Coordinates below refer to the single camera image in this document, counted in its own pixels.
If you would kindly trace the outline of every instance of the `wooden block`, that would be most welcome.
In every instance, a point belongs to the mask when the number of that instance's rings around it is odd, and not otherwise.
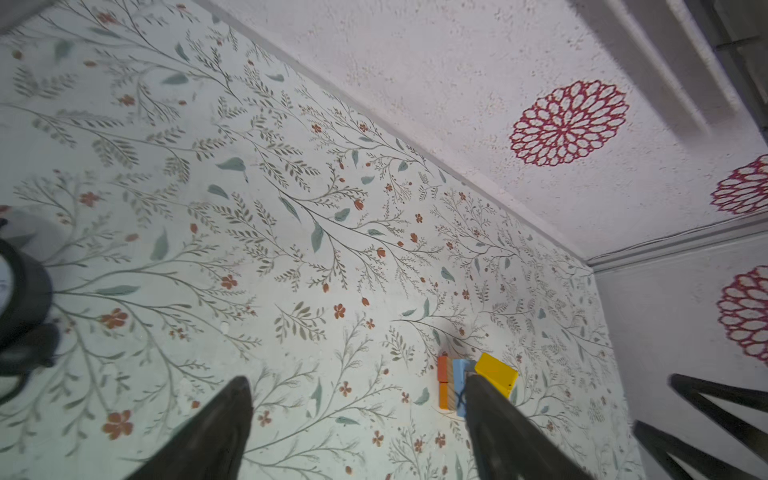
[[[517,370],[487,353],[480,355],[475,372],[484,376],[506,398],[509,398],[518,379]]]
[[[440,382],[438,398],[440,408],[443,410],[448,410],[448,383]]]
[[[437,381],[448,382],[448,357],[437,357]]]

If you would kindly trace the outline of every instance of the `wall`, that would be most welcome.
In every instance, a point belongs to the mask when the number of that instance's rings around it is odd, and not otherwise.
[[[675,394],[667,387],[667,378],[682,373],[768,390],[765,353],[762,358],[751,356],[766,350],[765,302],[762,309],[755,310],[759,313],[736,310],[734,317],[741,312],[754,318],[747,329],[729,334],[719,322],[723,316],[733,316],[723,313],[732,310],[719,307],[730,308],[723,303],[725,289],[760,265],[763,275],[768,276],[766,245],[768,234],[763,233],[597,275],[632,418],[663,429],[758,478],[768,477],[768,465]],[[767,287],[763,283],[757,289],[766,292]],[[761,300],[768,299],[768,294],[759,291],[753,293]],[[756,339],[753,346],[740,346],[731,339],[744,341],[746,337],[748,341],[750,335]],[[735,406],[725,408],[768,430],[764,414]],[[644,465],[648,478],[667,478],[645,453]]]
[[[476,478],[434,365],[490,352],[566,455],[643,477],[591,271],[401,138],[193,4],[0,43],[0,204],[63,337],[0,408],[8,475],[123,478],[242,374],[244,478]]]
[[[766,153],[682,0],[212,2],[584,258],[731,218],[710,194]],[[511,150],[594,81],[624,102],[591,119],[612,136],[560,163]]]

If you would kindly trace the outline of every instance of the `toy block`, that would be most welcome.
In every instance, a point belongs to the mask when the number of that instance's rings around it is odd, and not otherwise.
[[[506,398],[509,398],[518,379],[517,370],[487,353],[480,356],[475,372],[484,376]]]

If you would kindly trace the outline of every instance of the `orange painted flower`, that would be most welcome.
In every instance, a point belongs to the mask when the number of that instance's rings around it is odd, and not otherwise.
[[[112,310],[112,313],[101,316],[101,322],[110,330],[113,328],[125,325],[125,320],[128,318],[126,312],[121,311],[119,308]]]
[[[107,423],[101,427],[101,431],[108,433],[110,440],[116,440],[120,435],[130,435],[134,431],[134,424],[128,421],[130,417],[130,410],[112,412],[107,415]]]
[[[85,205],[86,207],[93,208],[94,204],[101,200],[101,197],[99,197],[97,194],[93,192],[88,192],[86,194],[80,195],[80,203]]]
[[[232,275],[222,276],[221,277],[221,286],[226,288],[227,290],[232,290],[233,286],[237,286],[237,280],[232,278]]]
[[[268,425],[268,424],[272,423],[272,419],[270,418],[270,411],[269,410],[264,410],[264,414],[263,415],[259,415],[257,418],[259,420],[259,425],[261,425],[261,426],[265,426],[265,425]]]
[[[382,446],[383,441],[384,441],[384,435],[379,435],[379,430],[376,430],[373,433],[373,443],[375,443],[377,447],[380,447]]]
[[[99,12],[96,14],[96,18],[98,18],[98,21],[100,21],[101,23],[118,23],[118,21],[115,20],[112,14],[109,14],[109,13]]]
[[[344,382],[344,385],[339,387],[339,391],[342,395],[347,396],[352,393],[352,387],[349,386],[349,382]]]
[[[122,97],[118,98],[118,102],[122,103],[126,107],[130,107],[131,105],[136,105],[136,99],[131,97],[129,94],[125,94]]]

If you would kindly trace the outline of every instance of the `painted leaf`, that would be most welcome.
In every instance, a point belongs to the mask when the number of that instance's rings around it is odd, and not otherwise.
[[[214,185],[214,184],[208,185],[208,193],[218,195],[220,197],[224,197],[227,200],[230,199],[230,196],[227,195],[227,192],[225,192],[224,189],[219,187],[218,185]]]
[[[315,231],[312,232],[311,240],[312,240],[312,250],[317,252],[317,250],[320,250],[320,245],[323,244],[323,234],[325,232],[323,231],[323,228],[319,225],[319,223],[315,222]]]
[[[232,157],[229,160],[225,160],[220,164],[216,164],[221,170],[235,170],[238,172],[245,171],[245,163],[240,157]]]
[[[90,27],[88,30],[94,32],[95,34],[99,34],[104,37],[112,37],[112,38],[120,38],[120,35],[114,33],[113,31],[109,31],[105,28],[99,28],[99,27]]]
[[[413,401],[415,405],[424,405],[429,401],[429,390],[426,387],[422,390],[422,394],[416,400]]]
[[[108,288],[100,288],[99,290],[96,290],[96,294],[109,296],[131,295],[133,292],[138,291],[139,288],[140,287],[133,285],[110,286]]]
[[[149,259],[153,262],[158,262],[165,258],[166,255],[168,255],[168,234],[165,229],[163,229],[163,234],[154,241],[154,248],[152,249],[152,254],[149,256]]]
[[[360,423],[357,420],[352,420],[349,417],[336,417],[336,423],[341,423],[342,425],[360,425]]]
[[[451,282],[456,281],[456,279],[453,278],[453,275],[451,275],[451,273],[445,267],[443,267],[442,270],[440,270],[440,275],[442,275],[444,279],[449,280]]]
[[[174,73],[170,77],[167,77],[165,80],[162,81],[162,83],[166,85],[181,85],[185,84],[190,79],[187,78],[187,76],[183,73]]]
[[[310,395],[310,400],[315,401],[315,416],[320,413],[320,403],[323,401],[323,386],[320,385],[320,378],[317,379],[317,388]]]
[[[458,455],[456,456],[456,480],[464,480],[464,471],[462,470],[462,463],[458,460]]]
[[[56,63],[58,63],[62,58],[67,58],[69,56],[69,52],[72,50],[72,47],[74,47],[74,42],[71,40],[57,41],[56,45],[53,47],[53,55],[56,59]]]
[[[179,56],[180,56],[180,57],[181,57],[181,58],[182,58],[184,61],[189,61],[189,60],[190,60],[190,58],[189,58],[189,57],[187,57],[187,54],[185,54],[185,53],[184,53],[184,47],[182,47],[182,46],[181,46],[181,43],[177,43],[177,44],[176,44],[176,48],[174,48],[174,50],[176,51],[176,53],[178,53],[178,54],[179,54]]]
[[[339,210],[333,215],[333,218],[336,219],[337,222],[343,222],[346,220],[346,218],[349,216],[349,208],[345,208],[344,210]]]
[[[290,213],[291,213],[291,214],[292,214],[294,217],[296,217],[296,219],[299,221],[299,223],[301,223],[301,219],[299,218],[299,214],[296,212],[296,208],[295,208],[293,205],[291,205],[291,203],[290,203],[288,200],[286,200],[286,199],[284,199],[284,198],[282,198],[282,197],[278,197],[278,198],[280,199],[280,201],[281,201],[281,202],[283,202],[283,205],[285,205],[285,206],[286,206],[286,209],[287,209],[287,210],[288,210],[288,211],[289,211],[289,212],[290,212]]]

